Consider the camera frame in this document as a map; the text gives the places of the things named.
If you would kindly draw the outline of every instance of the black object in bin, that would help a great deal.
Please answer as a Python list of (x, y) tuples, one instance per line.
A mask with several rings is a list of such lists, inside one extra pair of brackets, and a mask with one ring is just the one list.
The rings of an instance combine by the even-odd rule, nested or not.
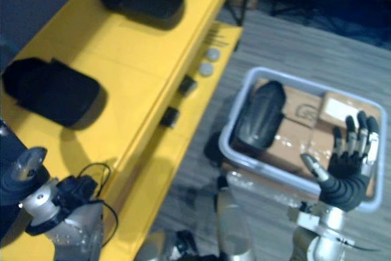
[(140, 23), (172, 29), (182, 18), (185, 0), (101, 0), (104, 6)]
[(249, 95), (236, 122), (232, 141), (255, 156), (270, 147), (284, 117), (285, 100), (283, 87), (277, 81)]
[(14, 61), (2, 80), (20, 106), (74, 129), (90, 125), (106, 103), (106, 92), (98, 82), (55, 59)]

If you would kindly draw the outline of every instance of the robot finger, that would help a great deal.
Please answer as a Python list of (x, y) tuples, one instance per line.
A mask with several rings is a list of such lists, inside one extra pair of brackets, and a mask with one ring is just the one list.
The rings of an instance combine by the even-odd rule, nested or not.
[(305, 153), (301, 154), (300, 158), (319, 183), (323, 183), (332, 177), (313, 156)]
[(359, 157), (362, 157), (368, 140), (367, 115), (365, 112), (360, 111), (357, 114), (357, 120), (359, 121), (359, 137), (356, 144), (356, 151), (358, 152)]
[(361, 174), (370, 177), (373, 166), (378, 158), (379, 150), (379, 125), (374, 117), (367, 119), (368, 141), (365, 147), (365, 153), (362, 158)]
[(338, 157), (342, 155), (343, 152), (343, 141), (342, 141), (342, 134), (341, 130), (338, 127), (335, 127), (332, 130), (334, 134), (334, 146), (332, 153), (336, 154)]
[(346, 118), (346, 128), (348, 130), (346, 134), (346, 151), (348, 151), (348, 155), (351, 156), (356, 149), (357, 142), (356, 126), (354, 125), (354, 120), (351, 116)]

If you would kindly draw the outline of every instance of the brown cardboard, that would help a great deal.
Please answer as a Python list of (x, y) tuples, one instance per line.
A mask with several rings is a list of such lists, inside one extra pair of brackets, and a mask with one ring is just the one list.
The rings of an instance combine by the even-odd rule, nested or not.
[(272, 146), (259, 156), (259, 160), (292, 173), (300, 173), (305, 167), (300, 154), (310, 140), (309, 128), (289, 119), (283, 119)]
[[(252, 93), (267, 82), (267, 79), (259, 79), (255, 83)], [(283, 86), (283, 89), (287, 96), (287, 100), (282, 110), (285, 117), (309, 128), (313, 128), (318, 119), (318, 113), (322, 102), (321, 97), (297, 90), (290, 86)]]
[(380, 122), (381, 110), (379, 108), (342, 94), (327, 92), (323, 98), (319, 120), (330, 125), (346, 128), (345, 119), (348, 115), (351, 115), (358, 127), (356, 117), (360, 110), (365, 111), (367, 116), (373, 116)]
[[(332, 135), (332, 131), (330, 129), (329, 132), (325, 132), (318, 128), (312, 131), (311, 141), (308, 144), (306, 153), (314, 156), (318, 162), (325, 168), (329, 166), (329, 160), (332, 155), (332, 146), (334, 144), (334, 138)], [(313, 175), (308, 171), (307, 168), (303, 168), (300, 175), (304, 177), (308, 177), (314, 180)], [(373, 197), (375, 188), (375, 180), (372, 177), (368, 189), (367, 189), (367, 197)]]

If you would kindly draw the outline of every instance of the gray carpet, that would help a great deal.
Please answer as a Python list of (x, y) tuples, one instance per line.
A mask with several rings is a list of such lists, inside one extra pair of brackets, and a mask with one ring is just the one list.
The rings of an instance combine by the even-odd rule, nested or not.
[[(219, 19), (230, 20), (230, 16), (223, 10)], [(245, 72), (259, 66), (361, 95), (380, 103), (391, 114), (391, 51), (259, 11), (249, 12), (239, 50), (228, 64), (152, 228), (189, 229), (201, 254), (218, 251), (213, 194), (219, 170), (205, 158), (203, 146), (224, 125)], [(387, 157), (391, 155), (390, 139), (389, 132)], [(347, 260), (390, 260), (390, 188), (391, 167), (387, 160), (381, 208), (372, 214), (349, 213), (345, 229), (358, 245), (381, 252), (349, 249)], [(287, 206), (256, 189), (234, 186), (233, 193), (249, 223), (257, 260), (288, 260), (294, 224), (287, 218)]]

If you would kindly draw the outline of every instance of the metal leg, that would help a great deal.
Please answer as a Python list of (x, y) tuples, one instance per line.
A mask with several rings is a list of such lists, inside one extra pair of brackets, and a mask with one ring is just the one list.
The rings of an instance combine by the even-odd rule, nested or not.
[(228, 8), (230, 13), (232, 14), (232, 17), (238, 26), (243, 26), (244, 19), (246, 17), (246, 9), (247, 9), (248, 3), (249, 3), (249, 0), (242, 1), (241, 8), (240, 8), (240, 16), (237, 16), (231, 3), (229, 3), (229, 1), (226, 2), (226, 7)]

